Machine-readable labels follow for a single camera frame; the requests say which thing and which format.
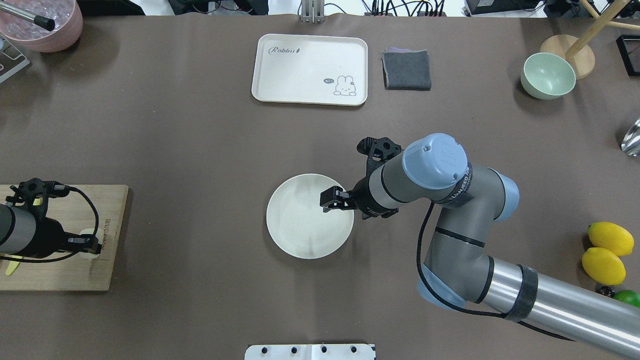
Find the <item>white floor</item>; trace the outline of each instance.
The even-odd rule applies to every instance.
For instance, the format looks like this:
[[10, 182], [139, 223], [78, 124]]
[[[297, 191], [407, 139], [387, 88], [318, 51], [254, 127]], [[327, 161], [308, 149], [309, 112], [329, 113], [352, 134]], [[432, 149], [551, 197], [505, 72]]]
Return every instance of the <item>white floor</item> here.
[[[140, 5], [147, 15], [173, 15], [173, 10], [169, 6], [167, 0], [132, 0], [134, 3]], [[325, 0], [325, 3], [334, 3], [339, 5], [345, 12], [352, 15], [363, 15], [365, 13], [365, 6], [359, 0]], [[224, 0], [222, 4], [225, 8], [234, 8], [232, 0]], [[407, 16], [407, 11], [402, 5], [402, 1], [396, 0], [394, 4], [397, 6], [396, 11], [398, 16]], [[606, 4], [606, 0], [595, 0], [596, 7], [602, 9]], [[418, 4], [409, 4], [409, 10], [413, 11], [413, 7]], [[462, 17], [465, 16], [462, 12], [462, 8], [465, 5], [465, 0], [446, 0], [444, 3], [444, 12], [450, 17]], [[300, 6], [300, 0], [269, 0], [269, 15], [276, 15], [281, 13], [297, 13]], [[331, 15], [334, 13], [340, 13], [341, 11], [336, 6], [325, 6], [324, 13]], [[212, 12], [210, 15], [248, 15], [243, 12], [229, 11], [223, 8]], [[500, 12], [489, 13], [483, 15], [475, 15], [478, 17], [546, 17], [542, 8], [535, 12]]]

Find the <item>yellow lemon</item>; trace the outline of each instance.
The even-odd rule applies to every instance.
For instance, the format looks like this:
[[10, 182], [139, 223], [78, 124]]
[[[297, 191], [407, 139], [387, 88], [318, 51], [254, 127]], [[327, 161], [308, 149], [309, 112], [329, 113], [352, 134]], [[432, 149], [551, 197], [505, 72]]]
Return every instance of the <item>yellow lemon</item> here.
[[587, 231], [593, 246], [611, 250], [617, 256], [631, 254], [634, 237], [622, 226], [612, 222], [594, 222]]
[[622, 260], [602, 247], [591, 247], [585, 251], [582, 267], [593, 280], [605, 285], [619, 285], [627, 276]]

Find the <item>brown table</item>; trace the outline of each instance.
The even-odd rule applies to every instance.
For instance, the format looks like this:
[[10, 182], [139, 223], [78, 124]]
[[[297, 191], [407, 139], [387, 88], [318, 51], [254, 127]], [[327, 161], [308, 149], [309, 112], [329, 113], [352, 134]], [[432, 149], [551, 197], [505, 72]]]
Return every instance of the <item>brown table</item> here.
[[[113, 17], [86, 19], [70, 51], [26, 52], [33, 66], [0, 85], [0, 183], [122, 183], [130, 204], [111, 289], [2, 293], [0, 357], [231, 360], [249, 344], [363, 341], [378, 359], [610, 359], [422, 300], [414, 258], [426, 201], [386, 220], [357, 218], [341, 249], [313, 261], [283, 253], [265, 225], [269, 196], [291, 176], [353, 186], [364, 175], [361, 138], [408, 145], [444, 132], [520, 187], [519, 209], [494, 226], [487, 252], [594, 288], [579, 265], [587, 226], [608, 220], [640, 236], [640, 164], [616, 139], [640, 115], [640, 81], [625, 72], [620, 30], [592, 41], [596, 69], [571, 94], [543, 102], [519, 85], [544, 39], [590, 23]], [[364, 39], [367, 102], [256, 101], [265, 33]], [[429, 50], [430, 92], [384, 89], [389, 46]], [[623, 258], [635, 290], [639, 252]]]

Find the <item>ice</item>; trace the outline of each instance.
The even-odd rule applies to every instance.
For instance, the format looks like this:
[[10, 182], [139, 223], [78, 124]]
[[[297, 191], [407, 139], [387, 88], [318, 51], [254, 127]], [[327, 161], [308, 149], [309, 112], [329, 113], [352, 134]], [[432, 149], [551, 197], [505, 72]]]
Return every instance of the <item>ice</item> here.
[[21, 40], [34, 40], [57, 31], [61, 25], [65, 24], [71, 17], [75, 0], [9, 0], [8, 2], [56, 22], [56, 27], [50, 32], [26, 20], [0, 13], [0, 28], [3, 33]]

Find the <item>pink bowl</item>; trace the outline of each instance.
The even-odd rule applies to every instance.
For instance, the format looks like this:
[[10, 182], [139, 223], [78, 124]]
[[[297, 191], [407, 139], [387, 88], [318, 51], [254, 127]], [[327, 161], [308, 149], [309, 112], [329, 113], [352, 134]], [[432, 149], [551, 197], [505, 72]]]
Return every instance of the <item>pink bowl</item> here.
[[[69, 19], [63, 24], [60, 24], [60, 27], [57, 30], [33, 40], [16, 38], [8, 33], [7, 26], [11, 23], [20, 24], [20, 22], [22, 22], [23, 24], [23, 20], [7, 13], [0, 12], [0, 33], [15, 45], [21, 45], [22, 47], [40, 51], [41, 53], [55, 53], [56, 51], [61, 51], [70, 47], [78, 40], [82, 33], [82, 13], [80, 12], [80, 7], [78, 7], [76, 0], [60, 0], [60, 2], [62, 1], [73, 2], [73, 10]], [[18, 0], [8, 0], [7, 2], [17, 4]]]

